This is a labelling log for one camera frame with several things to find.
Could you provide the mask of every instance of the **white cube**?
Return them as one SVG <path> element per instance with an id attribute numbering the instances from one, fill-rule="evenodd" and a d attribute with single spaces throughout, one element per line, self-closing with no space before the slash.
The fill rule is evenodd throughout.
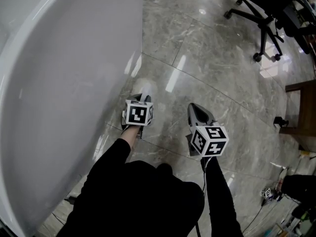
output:
<path id="1" fill-rule="evenodd" d="M 126 124 L 148 125 L 153 118 L 153 108 L 150 102 L 126 100 L 123 111 Z"/>
<path id="2" fill-rule="evenodd" d="M 229 141 L 223 126 L 192 126 L 191 145 L 202 157 L 221 156 Z"/>
<path id="3" fill-rule="evenodd" d="M 262 191 L 261 191 L 261 196 L 264 197 L 264 198 L 267 198 L 268 196 L 271 195 L 271 190 L 270 188 L 264 188 Z"/>

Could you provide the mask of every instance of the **chair leg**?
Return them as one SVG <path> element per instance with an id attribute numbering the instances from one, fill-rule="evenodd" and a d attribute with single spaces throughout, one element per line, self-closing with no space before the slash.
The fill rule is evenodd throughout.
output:
<path id="1" fill-rule="evenodd" d="M 261 46 L 260 46 L 260 56 L 264 55 L 266 50 L 267 42 L 267 29 L 266 27 L 261 28 Z"/>
<path id="2" fill-rule="evenodd" d="M 230 9 L 229 14 L 231 14 L 231 13 L 234 13 L 234 14 L 237 14 L 239 16 L 242 16 L 242 17 L 244 17 L 246 19 L 249 19 L 249 20 L 251 20 L 251 21 L 253 21 L 253 22 L 257 23 L 257 24 L 260 24 L 260 23 L 263 22 L 263 18 L 254 16 L 254 15 L 252 15 L 250 13 L 247 13 L 247 12 L 244 12 L 244 11 L 241 11 L 241 10 Z"/>
<path id="3" fill-rule="evenodd" d="M 255 16 L 257 16 L 257 17 L 259 17 L 259 18 L 263 18 L 263 16 L 260 14 L 260 12 L 257 11 L 257 10 L 255 9 L 255 7 L 253 7 L 253 6 L 251 5 L 251 3 L 249 3 L 247 0 L 242 0 L 242 1 L 248 6 L 248 8 L 252 11 L 252 13 L 253 13 Z"/>
<path id="4" fill-rule="evenodd" d="M 277 51 L 279 52 L 280 56 L 282 56 L 283 54 L 282 54 L 281 48 L 280 48 L 280 46 L 279 46 L 279 44 L 278 44 L 273 32 L 271 31 L 270 27 L 267 27 L 267 32 L 268 32 L 268 35 L 270 36 L 273 44 L 276 46 Z"/>

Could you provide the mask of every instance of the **office chair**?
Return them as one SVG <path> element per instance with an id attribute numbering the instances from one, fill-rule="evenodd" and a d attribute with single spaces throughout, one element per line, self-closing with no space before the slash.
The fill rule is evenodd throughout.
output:
<path id="1" fill-rule="evenodd" d="M 261 47 L 260 47 L 260 53 L 255 53 L 253 55 L 253 59 L 256 62 L 261 61 L 261 56 L 265 53 L 266 49 L 266 41 L 267 41 L 267 34 L 271 38 L 273 44 L 276 46 L 277 51 L 279 52 L 274 56 L 274 58 L 279 61 L 281 59 L 282 51 L 281 48 L 277 42 L 277 39 L 281 42 L 284 42 L 284 40 L 278 36 L 274 35 L 271 31 L 269 24 L 276 18 L 278 21 L 280 21 L 280 26 L 284 27 L 284 31 L 287 34 L 290 33 L 292 36 L 295 37 L 298 44 L 302 47 L 302 49 L 309 53 L 309 47 L 306 43 L 306 40 L 302 34 L 302 32 L 299 32 L 300 26 L 297 25 L 297 21 L 293 22 L 293 18 L 288 16 L 290 14 L 293 16 L 293 13 L 291 9 L 288 7 L 288 5 L 293 0 L 250 0 L 254 4 L 258 5 L 262 9 L 264 9 L 265 13 L 267 14 L 267 18 L 264 18 L 259 11 L 257 11 L 248 0 L 237 0 L 237 4 L 241 5 L 243 2 L 248 6 L 248 8 L 251 10 L 253 14 L 236 10 L 236 9 L 230 9 L 229 11 L 225 12 L 224 16 L 227 19 L 230 19 L 234 14 L 237 14 L 239 16 L 242 16 L 246 19 L 249 19 L 255 23 L 258 24 L 258 27 L 261 29 Z"/>

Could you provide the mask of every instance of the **marble floor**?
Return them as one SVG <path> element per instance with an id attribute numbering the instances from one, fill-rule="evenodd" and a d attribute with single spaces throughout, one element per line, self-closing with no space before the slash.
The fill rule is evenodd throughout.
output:
<path id="1" fill-rule="evenodd" d="M 226 10 L 238 7 L 235 1 L 144 0 L 142 67 L 131 74 L 106 120 L 105 148 L 121 133 L 119 119 L 125 99 L 149 82 L 154 120 L 144 129 L 130 161 L 144 160 L 154 166 L 167 162 L 178 178 L 202 187 L 200 163 L 190 157 L 185 136 L 189 134 L 188 104 L 204 106 L 229 134 L 229 144 L 218 160 L 244 230 L 260 209 L 260 190 L 277 180 L 282 167 L 289 167 L 290 174 L 315 170 L 316 160 L 301 157 L 297 142 L 273 126 L 275 116 L 297 121 L 300 95 L 285 93 L 285 86 L 314 79 L 315 74 L 311 57 L 282 31 L 281 60 L 270 58 L 276 50 L 268 39 L 266 56 L 260 63 L 254 62 L 252 55 L 260 45 L 256 24 L 236 15 L 230 20 L 223 17 Z M 244 4 L 239 8 L 249 11 Z M 80 193 L 84 181 L 77 184 L 73 195 Z M 263 236 L 276 222 L 288 218 L 294 206 L 286 198 L 268 204 L 244 235 Z M 36 236 L 55 236 L 71 211 L 63 201 Z M 206 202 L 199 220 L 204 237 L 211 236 L 208 214 Z M 195 236 L 193 229 L 190 237 Z"/>

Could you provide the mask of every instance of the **wooden table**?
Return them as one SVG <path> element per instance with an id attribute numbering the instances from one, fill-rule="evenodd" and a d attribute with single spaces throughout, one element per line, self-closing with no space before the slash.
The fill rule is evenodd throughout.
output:
<path id="1" fill-rule="evenodd" d="M 286 92 L 301 91 L 297 127 L 282 127 L 280 133 L 291 134 L 306 150 L 316 152 L 316 80 L 287 85 Z"/>

